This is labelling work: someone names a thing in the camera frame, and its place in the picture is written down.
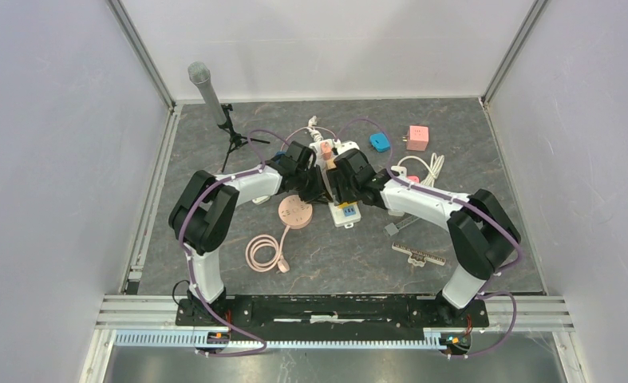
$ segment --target white wall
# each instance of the white wall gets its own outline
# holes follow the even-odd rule
[[[0,382],[78,379],[166,112],[105,2],[0,2]]]
[[[628,0],[550,2],[492,123],[590,378],[628,381]]]
[[[124,0],[167,87],[199,100],[479,96],[532,0]]]

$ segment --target white power strip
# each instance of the white power strip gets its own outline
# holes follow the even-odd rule
[[[361,220],[361,211],[358,210],[358,203],[344,203],[335,206],[334,203],[328,203],[330,214],[333,216],[335,227],[344,227],[350,229],[353,224]]]

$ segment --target microphone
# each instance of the microphone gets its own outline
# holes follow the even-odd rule
[[[192,62],[187,68],[189,72],[189,80],[192,81],[196,88],[201,92],[201,97],[203,97],[203,101],[205,101],[206,105],[210,109],[210,113],[212,114],[212,118],[215,119],[215,123],[220,128],[225,128],[225,124],[227,123],[227,115],[222,108],[222,105],[219,103],[217,98],[217,94],[215,90],[212,88],[212,84],[210,82],[210,70],[207,66],[201,61]]]

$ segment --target robotic arm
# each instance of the robotic arm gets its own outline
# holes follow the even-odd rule
[[[520,241],[518,231],[489,191],[480,189],[468,195],[430,188],[451,198],[442,199],[412,189],[411,181],[406,178],[399,180],[409,186],[397,182],[386,169],[375,172],[357,146],[337,153],[334,166],[325,172],[321,170],[324,162],[320,161],[321,155],[319,150],[293,142],[284,155],[267,161],[266,167],[255,168],[255,174],[250,176],[232,179],[203,201],[192,216],[184,243],[192,251],[199,290],[207,302],[217,301],[225,291],[219,276],[218,248],[227,236],[235,207],[265,195],[297,191],[305,202],[362,201],[385,210],[404,211],[448,231],[459,265],[436,296],[439,315],[446,321],[464,311],[513,252],[513,246],[494,227],[452,200],[463,200],[479,208]],[[168,221],[177,239],[192,205],[215,181],[205,171],[198,171],[190,180]]]

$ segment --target tripod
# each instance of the tripod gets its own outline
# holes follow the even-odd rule
[[[242,146],[245,146],[248,143],[248,137],[238,134],[234,130],[234,124],[231,122],[231,117],[229,116],[229,112],[232,112],[234,107],[231,106],[231,104],[222,104],[222,110],[224,111],[224,116],[227,117],[227,121],[224,124],[217,125],[217,127],[229,134],[229,149],[227,149],[227,154],[224,157],[224,163],[222,164],[222,173],[224,173],[227,161],[229,160],[229,155],[232,152],[241,149]],[[251,139],[251,141],[259,142],[260,144],[270,144],[269,141],[258,140],[256,138]]]

